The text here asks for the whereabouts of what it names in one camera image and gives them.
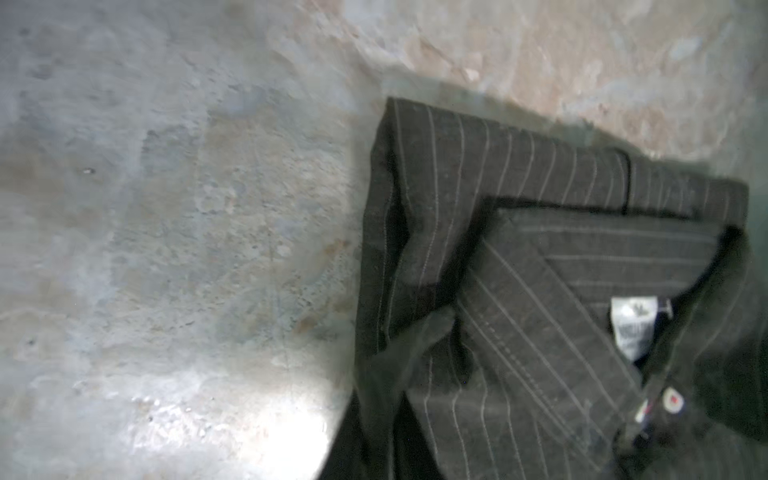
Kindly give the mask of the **dark grey pinstripe shirt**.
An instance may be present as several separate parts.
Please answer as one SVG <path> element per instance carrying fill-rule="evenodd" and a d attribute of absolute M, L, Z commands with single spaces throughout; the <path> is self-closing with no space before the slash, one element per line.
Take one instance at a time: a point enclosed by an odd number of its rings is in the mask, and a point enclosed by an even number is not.
<path fill-rule="evenodd" d="M 748 189 L 391 98 L 323 479 L 763 479 Z"/>

